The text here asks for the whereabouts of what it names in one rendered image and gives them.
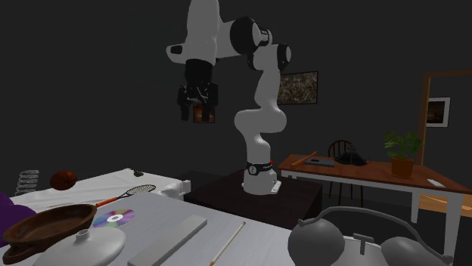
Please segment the wooden pencil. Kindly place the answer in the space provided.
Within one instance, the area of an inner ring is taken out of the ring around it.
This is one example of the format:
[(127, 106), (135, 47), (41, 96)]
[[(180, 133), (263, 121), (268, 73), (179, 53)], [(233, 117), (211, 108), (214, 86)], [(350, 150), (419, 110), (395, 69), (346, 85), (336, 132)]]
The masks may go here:
[(230, 239), (221, 248), (221, 250), (218, 252), (218, 254), (213, 258), (213, 260), (210, 262), (209, 266), (213, 266), (219, 260), (219, 258), (222, 256), (222, 254), (225, 252), (225, 250), (231, 245), (231, 243), (234, 241), (234, 239), (241, 232), (241, 230), (244, 228), (245, 225), (246, 225), (246, 221), (243, 221), (241, 226), (232, 234)]

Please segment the dark-framed brown wall picture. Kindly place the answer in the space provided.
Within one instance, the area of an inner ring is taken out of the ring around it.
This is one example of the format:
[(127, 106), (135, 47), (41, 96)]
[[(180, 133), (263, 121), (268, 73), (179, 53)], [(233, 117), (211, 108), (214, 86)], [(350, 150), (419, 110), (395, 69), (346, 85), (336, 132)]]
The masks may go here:
[(278, 105), (317, 104), (318, 71), (281, 75)]

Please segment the small orange wall picture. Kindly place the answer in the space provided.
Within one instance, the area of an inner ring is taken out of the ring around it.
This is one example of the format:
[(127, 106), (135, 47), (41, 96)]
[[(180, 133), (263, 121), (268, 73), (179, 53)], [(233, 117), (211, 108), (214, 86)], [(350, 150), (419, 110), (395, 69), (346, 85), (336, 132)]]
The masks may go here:
[(214, 123), (215, 122), (215, 108), (210, 111), (208, 121), (202, 120), (203, 104), (195, 104), (193, 106), (193, 123)]

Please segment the shiny compact disc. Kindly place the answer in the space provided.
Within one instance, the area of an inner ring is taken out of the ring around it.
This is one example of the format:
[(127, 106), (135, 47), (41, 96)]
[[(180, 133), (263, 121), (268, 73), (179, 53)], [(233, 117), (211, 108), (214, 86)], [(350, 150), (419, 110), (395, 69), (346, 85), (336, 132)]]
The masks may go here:
[(105, 213), (94, 220), (93, 227), (119, 227), (135, 217), (132, 209), (120, 209)]

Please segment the brown wooden dish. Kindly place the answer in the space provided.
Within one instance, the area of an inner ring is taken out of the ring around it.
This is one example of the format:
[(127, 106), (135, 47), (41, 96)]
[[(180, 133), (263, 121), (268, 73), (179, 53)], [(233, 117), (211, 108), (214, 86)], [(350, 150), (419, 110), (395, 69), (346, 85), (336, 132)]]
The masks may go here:
[(90, 204), (60, 206), (39, 212), (8, 228), (2, 239), (10, 247), (2, 256), (4, 264), (15, 264), (44, 252), (60, 240), (88, 229), (97, 212)]

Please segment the grey metal spring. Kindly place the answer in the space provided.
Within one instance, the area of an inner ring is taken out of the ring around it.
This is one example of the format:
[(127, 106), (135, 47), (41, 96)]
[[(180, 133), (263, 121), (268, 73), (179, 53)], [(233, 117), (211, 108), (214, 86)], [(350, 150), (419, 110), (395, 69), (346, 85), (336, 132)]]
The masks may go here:
[(25, 170), (19, 174), (15, 195), (31, 193), (36, 190), (39, 179), (39, 170)]

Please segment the green plant in brown pot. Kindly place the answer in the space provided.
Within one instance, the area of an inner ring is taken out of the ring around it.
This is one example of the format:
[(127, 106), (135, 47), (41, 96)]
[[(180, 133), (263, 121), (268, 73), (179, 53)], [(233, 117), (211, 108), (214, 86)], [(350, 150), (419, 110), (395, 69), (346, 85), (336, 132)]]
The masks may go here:
[(407, 131), (405, 135), (396, 135), (394, 131), (387, 132), (384, 136), (384, 148), (388, 149), (387, 155), (391, 158), (391, 175), (396, 178), (411, 178), (414, 160), (408, 155), (414, 156), (423, 145), (416, 133)]

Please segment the dark robot stand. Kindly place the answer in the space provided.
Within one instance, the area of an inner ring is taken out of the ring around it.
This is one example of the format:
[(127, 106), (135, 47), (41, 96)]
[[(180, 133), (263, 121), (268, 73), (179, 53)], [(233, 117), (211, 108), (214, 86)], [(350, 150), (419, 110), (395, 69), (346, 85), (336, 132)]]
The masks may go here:
[(276, 194), (257, 196), (244, 191), (243, 176), (239, 170), (222, 177), (184, 195), (184, 201), (289, 230), (321, 211), (319, 183), (279, 176)]

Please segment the grey twin-bell alarm clock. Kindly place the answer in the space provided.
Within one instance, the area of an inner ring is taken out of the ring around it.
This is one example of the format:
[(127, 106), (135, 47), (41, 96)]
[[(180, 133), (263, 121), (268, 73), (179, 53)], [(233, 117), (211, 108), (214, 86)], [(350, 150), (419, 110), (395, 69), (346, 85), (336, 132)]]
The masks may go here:
[[(324, 219), (331, 212), (365, 213), (393, 221), (414, 237), (392, 237), (381, 245), (362, 234), (345, 237)], [(315, 218), (299, 220), (288, 237), (287, 251), (295, 266), (450, 266), (454, 258), (430, 248), (407, 222), (371, 209), (329, 207)]]

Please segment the white-framed dark wall picture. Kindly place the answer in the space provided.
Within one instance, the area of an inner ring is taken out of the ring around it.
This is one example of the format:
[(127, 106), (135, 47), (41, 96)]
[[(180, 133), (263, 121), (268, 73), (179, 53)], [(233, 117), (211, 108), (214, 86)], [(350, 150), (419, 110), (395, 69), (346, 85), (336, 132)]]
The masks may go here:
[(447, 128), (450, 97), (431, 97), (427, 106), (427, 127)]

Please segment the brown basketball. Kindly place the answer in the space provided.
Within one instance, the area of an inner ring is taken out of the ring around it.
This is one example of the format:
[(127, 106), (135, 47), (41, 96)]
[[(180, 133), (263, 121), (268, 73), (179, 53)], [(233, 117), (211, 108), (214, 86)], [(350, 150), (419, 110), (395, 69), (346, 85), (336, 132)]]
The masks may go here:
[(77, 182), (77, 175), (72, 171), (59, 171), (51, 176), (50, 185), (55, 190), (69, 190)]

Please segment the wooden door frame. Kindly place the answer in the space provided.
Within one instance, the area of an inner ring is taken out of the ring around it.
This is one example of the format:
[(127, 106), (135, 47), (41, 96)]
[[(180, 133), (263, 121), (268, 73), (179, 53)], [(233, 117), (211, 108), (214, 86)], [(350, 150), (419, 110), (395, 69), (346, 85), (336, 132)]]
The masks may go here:
[(422, 76), (421, 100), (418, 117), (418, 137), (425, 143), (427, 129), (427, 108), (430, 96), (430, 83), (433, 77), (472, 76), (472, 70), (448, 70), (428, 72)]

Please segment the wooden baseball bat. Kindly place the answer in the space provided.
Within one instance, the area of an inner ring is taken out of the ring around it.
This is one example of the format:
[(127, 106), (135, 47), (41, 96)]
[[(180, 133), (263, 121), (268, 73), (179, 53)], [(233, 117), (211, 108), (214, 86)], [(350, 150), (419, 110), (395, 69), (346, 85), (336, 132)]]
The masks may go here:
[(306, 160), (310, 159), (312, 156), (315, 156), (318, 152), (317, 151), (314, 151), (313, 153), (311, 153), (310, 155), (308, 156), (304, 156), (302, 157), (301, 159), (298, 159), (296, 162), (293, 162), (292, 164), (290, 164), (290, 170), (291, 171), (294, 171), (296, 170), (300, 165), (302, 165)]

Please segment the purple pillow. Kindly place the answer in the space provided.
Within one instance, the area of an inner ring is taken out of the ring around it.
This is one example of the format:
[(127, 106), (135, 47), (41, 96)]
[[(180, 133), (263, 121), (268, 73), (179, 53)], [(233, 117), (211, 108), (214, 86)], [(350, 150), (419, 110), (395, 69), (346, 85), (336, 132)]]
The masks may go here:
[(15, 205), (3, 192), (0, 192), (0, 248), (8, 243), (2, 238), (7, 229), (36, 212), (27, 206)]

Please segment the dark wooden chair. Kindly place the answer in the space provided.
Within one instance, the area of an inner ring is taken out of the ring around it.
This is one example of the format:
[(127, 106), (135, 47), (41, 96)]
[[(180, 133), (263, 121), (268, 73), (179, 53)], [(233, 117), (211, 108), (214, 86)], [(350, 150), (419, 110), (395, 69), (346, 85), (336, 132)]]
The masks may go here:
[[(328, 148), (328, 156), (329, 157), (337, 157), (341, 155), (341, 153), (345, 152), (348, 150), (349, 145), (352, 143), (346, 140), (338, 140), (333, 142), (329, 148)], [(332, 195), (332, 189), (333, 189), (333, 181), (330, 181), (330, 187), (329, 187), (329, 192), (328, 192), (328, 198), (331, 198)], [(338, 193), (338, 205), (340, 206), (341, 200), (342, 200), (342, 188), (343, 188), (343, 183), (339, 183), (339, 193)], [(360, 186), (360, 202), (361, 202), (361, 207), (363, 207), (363, 186)], [(353, 184), (350, 185), (350, 199), (353, 199)]]

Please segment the dark grey tablet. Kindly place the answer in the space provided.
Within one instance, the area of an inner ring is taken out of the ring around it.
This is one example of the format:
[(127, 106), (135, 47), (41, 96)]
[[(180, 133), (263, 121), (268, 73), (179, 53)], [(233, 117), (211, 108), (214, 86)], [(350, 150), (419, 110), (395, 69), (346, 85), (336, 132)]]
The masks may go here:
[(315, 165), (323, 167), (334, 167), (334, 161), (332, 159), (317, 159), (310, 157), (304, 161), (304, 165)]

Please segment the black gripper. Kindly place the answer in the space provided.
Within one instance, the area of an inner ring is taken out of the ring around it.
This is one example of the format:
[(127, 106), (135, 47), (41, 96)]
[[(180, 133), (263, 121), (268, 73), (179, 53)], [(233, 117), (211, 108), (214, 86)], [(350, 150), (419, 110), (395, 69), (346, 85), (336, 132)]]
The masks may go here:
[(190, 101), (203, 104), (202, 121), (209, 122), (212, 109), (218, 105), (219, 86), (212, 82), (213, 65), (205, 60), (188, 59), (185, 62), (187, 86), (180, 85), (177, 104), (181, 110), (181, 120), (188, 121)]

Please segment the grey round lidded pot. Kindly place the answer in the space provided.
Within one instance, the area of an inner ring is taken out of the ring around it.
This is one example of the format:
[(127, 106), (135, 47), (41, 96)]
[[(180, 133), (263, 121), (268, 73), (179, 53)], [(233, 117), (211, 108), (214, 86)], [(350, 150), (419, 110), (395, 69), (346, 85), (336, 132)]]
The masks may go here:
[(33, 266), (108, 266), (125, 243), (126, 234), (118, 228), (85, 229), (49, 247)]

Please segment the wooden desk with white legs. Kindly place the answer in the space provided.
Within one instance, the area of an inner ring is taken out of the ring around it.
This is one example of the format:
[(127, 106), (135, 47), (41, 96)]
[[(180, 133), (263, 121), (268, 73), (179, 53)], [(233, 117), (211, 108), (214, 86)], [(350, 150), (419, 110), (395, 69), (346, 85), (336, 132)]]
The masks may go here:
[[(408, 192), (411, 194), (411, 221), (413, 223), (418, 219), (422, 194), (444, 196), (447, 199), (444, 253), (455, 254), (464, 195), (472, 195), (472, 190), (423, 165), (413, 167), (411, 179), (393, 177), (391, 165), (387, 162), (370, 162), (364, 166), (343, 165), (336, 162), (334, 167), (302, 164), (296, 170), (291, 171), (290, 164), (301, 158), (302, 156), (299, 154), (289, 155), (278, 166), (281, 175), (293, 179), (303, 177)], [(438, 181), (444, 187), (435, 187), (428, 179)]]

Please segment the white bed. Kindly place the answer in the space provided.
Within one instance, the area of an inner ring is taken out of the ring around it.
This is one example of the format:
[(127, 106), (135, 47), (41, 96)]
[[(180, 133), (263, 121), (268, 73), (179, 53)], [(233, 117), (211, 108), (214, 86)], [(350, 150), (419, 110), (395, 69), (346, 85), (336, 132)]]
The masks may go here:
[(136, 177), (131, 169), (123, 169), (77, 181), (68, 190), (37, 190), (11, 198), (14, 204), (27, 206), (35, 212), (42, 212), (58, 206), (78, 203), (95, 204), (110, 198), (120, 196), (127, 190), (139, 185), (152, 184), (156, 187), (154, 193), (177, 200), (182, 200), (186, 193), (191, 192), (191, 182), (180, 181), (161, 175), (144, 173)]

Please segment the grey flat bar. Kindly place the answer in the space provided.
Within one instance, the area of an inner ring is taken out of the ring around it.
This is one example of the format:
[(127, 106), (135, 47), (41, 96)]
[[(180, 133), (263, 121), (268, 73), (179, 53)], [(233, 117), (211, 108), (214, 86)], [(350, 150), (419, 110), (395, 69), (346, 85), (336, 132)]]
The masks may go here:
[(206, 225), (206, 218), (189, 216), (131, 258), (127, 266), (161, 266)]

